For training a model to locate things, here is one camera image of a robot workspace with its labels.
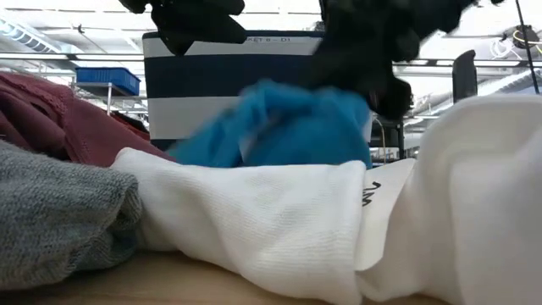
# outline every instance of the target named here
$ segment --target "striped box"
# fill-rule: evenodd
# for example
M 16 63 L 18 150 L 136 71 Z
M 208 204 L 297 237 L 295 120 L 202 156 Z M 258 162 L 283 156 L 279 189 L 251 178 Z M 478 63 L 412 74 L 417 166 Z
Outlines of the striped box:
M 152 143 L 161 149 L 183 139 L 238 102 L 261 79 L 295 82 L 322 32 L 248 31 L 245 43 L 194 42 L 175 57 L 157 33 L 143 36 Z M 365 129 L 370 136 L 370 125 Z

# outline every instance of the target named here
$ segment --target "blue plastic crate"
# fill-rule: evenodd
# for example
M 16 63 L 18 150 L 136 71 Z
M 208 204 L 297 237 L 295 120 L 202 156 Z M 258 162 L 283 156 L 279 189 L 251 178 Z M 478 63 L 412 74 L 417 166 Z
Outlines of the blue plastic crate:
M 126 68 L 76 68 L 78 83 L 112 83 L 131 96 L 139 96 L 141 80 Z

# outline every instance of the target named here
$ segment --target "maroon fabric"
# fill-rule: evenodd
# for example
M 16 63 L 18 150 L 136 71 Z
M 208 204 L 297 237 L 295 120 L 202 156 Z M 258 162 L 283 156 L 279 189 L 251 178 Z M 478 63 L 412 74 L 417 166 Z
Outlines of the maroon fabric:
M 145 141 L 150 141 L 151 140 L 151 136 L 148 133 L 145 133 L 145 132 L 143 132 L 141 130 L 136 129 L 134 126 L 130 125 L 129 123 L 124 121 L 122 118 L 120 118 L 118 115 L 111 114 L 111 117 L 114 120 L 116 120 L 117 122 L 119 122 L 120 124 L 122 124 L 122 126 L 124 128 L 127 128 L 129 131 L 131 131 L 134 134 L 136 134 L 137 136 L 139 136 L 141 139 L 143 139 Z
M 173 160 L 67 86 L 28 75 L 0 73 L 0 139 L 102 167 L 110 166 L 124 147 Z

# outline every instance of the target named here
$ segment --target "teal fabric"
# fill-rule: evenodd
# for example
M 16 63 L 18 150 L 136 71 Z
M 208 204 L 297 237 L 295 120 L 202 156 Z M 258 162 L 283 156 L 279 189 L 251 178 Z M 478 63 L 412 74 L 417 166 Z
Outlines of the teal fabric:
M 356 93 L 262 81 L 245 90 L 237 108 L 223 112 L 169 153 L 180 164 L 217 168 L 352 160 L 371 168 L 362 136 L 365 124 L 370 124 L 370 111 Z

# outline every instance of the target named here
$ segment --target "gray sweatshirt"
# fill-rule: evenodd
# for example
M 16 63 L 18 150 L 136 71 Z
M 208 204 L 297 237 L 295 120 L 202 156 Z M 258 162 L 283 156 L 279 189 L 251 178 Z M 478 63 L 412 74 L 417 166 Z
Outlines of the gray sweatshirt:
M 136 249 L 141 210 L 133 175 L 0 141 L 0 291 L 124 262 Z

